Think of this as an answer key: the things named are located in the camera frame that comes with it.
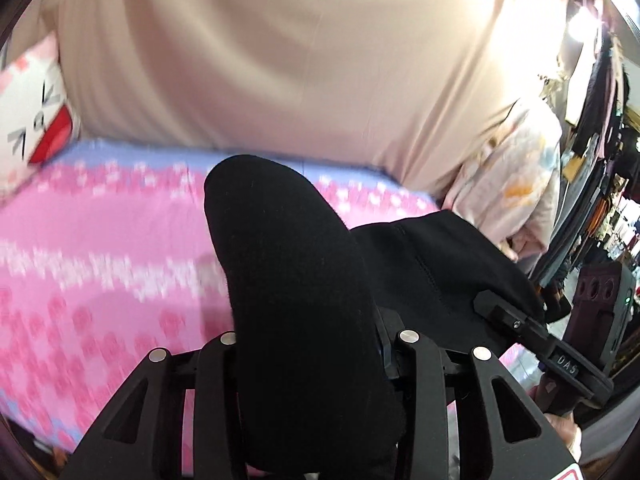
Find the right hand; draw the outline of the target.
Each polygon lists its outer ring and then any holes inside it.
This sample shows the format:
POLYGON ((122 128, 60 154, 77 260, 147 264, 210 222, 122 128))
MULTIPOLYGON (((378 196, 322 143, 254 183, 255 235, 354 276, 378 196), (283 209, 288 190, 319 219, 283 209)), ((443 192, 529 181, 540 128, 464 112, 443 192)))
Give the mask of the right hand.
POLYGON ((582 457, 582 430, 574 421, 574 415, 569 412, 563 416, 544 414, 549 424, 558 433, 576 462, 582 457))

